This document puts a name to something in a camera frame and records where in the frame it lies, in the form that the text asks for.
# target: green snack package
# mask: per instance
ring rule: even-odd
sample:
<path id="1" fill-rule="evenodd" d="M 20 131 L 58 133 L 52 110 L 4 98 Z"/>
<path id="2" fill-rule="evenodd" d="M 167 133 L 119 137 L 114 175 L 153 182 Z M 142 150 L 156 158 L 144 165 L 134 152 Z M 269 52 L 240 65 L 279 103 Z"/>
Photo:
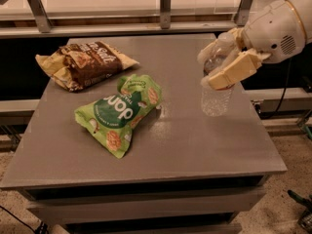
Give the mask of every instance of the green snack package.
<path id="1" fill-rule="evenodd" d="M 162 100 L 162 90 L 148 75 L 120 78 L 119 94 L 75 110 L 77 123 L 117 158 L 127 152 L 133 129 Z"/>

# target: concrete floor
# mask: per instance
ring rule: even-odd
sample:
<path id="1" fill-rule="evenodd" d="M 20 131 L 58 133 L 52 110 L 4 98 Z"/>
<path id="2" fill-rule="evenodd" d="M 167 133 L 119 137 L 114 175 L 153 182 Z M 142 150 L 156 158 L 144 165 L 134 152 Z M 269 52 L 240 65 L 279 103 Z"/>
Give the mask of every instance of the concrete floor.
<path id="1" fill-rule="evenodd" d="M 253 0 L 252 13 L 274 0 Z M 249 212 L 240 213 L 234 222 L 241 223 L 241 234 L 304 234 L 296 223 L 304 211 L 291 199 L 289 189 L 307 197 L 312 193 L 312 141 L 303 134 L 294 121 L 263 121 L 288 171 L 283 175 L 273 175 L 264 185 L 267 194 Z M 5 173 L 14 153 L 0 153 L 0 179 Z M 33 229 L 40 224 L 39 219 L 29 213 L 26 201 L 16 192 L 0 191 L 0 205 L 7 208 Z M 7 213 L 0 211 L 0 234 L 33 233 Z M 53 226 L 52 234 L 66 233 L 59 226 Z"/>

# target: transparent bottle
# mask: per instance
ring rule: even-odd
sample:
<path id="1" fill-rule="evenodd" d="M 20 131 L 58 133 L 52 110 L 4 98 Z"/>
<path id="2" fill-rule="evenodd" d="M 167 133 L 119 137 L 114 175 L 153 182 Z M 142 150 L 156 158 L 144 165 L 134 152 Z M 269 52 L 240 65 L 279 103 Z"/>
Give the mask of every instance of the transparent bottle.
<path id="1" fill-rule="evenodd" d="M 219 72 L 238 55 L 235 38 L 231 33 L 221 33 L 210 51 L 204 65 L 204 75 Z M 208 84 L 203 84 L 202 110 L 208 116 L 220 116 L 227 112 L 234 85 L 222 90 L 214 90 Z"/>

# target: desk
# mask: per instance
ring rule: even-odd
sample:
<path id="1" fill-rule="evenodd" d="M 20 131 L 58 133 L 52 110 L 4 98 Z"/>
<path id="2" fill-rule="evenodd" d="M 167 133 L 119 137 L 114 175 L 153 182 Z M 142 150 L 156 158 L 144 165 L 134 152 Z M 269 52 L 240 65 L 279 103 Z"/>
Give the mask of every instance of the desk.
<path id="1" fill-rule="evenodd" d="M 50 81 L 1 188 L 19 191 L 31 212 L 74 233 L 238 233 L 240 226 L 224 222 L 248 211 L 265 194 L 267 178 L 287 169 L 240 84 L 227 114 L 202 112 L 196 57 L 214 39 L 71 39 L 103 40 L 140 66 L 78 94 Z M 119 160 L 75 122 L 73 112 L 115 94 L 119 77 L 133 73 L 153 77 L 164 99 L 161 111 L 151 111 L 135 128 Z"/>

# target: clear plastic bottle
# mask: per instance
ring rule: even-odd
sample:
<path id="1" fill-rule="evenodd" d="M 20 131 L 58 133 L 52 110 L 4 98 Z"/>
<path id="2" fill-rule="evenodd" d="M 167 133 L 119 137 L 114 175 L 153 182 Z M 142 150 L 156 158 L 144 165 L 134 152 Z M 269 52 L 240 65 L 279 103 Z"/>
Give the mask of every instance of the clear plastic bottle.
<path id="1" fill-rule="evenodd" d="M 204 65 L 204 74 L 210 75 L 217 68 L 220 70 L 223 66 L 230 63 L 236 55 L 238 49 L 236 47 L 234 36 L 231 33 L 221 33 L 210 51 Z M 228 104 L 234 90 L 234 85 L 230 88 L 222 90 L 214 90 L 209 85 L 203 84 L 202 92 L 202 110 L 208 116 L 220 116 L 227 112 Z"/>

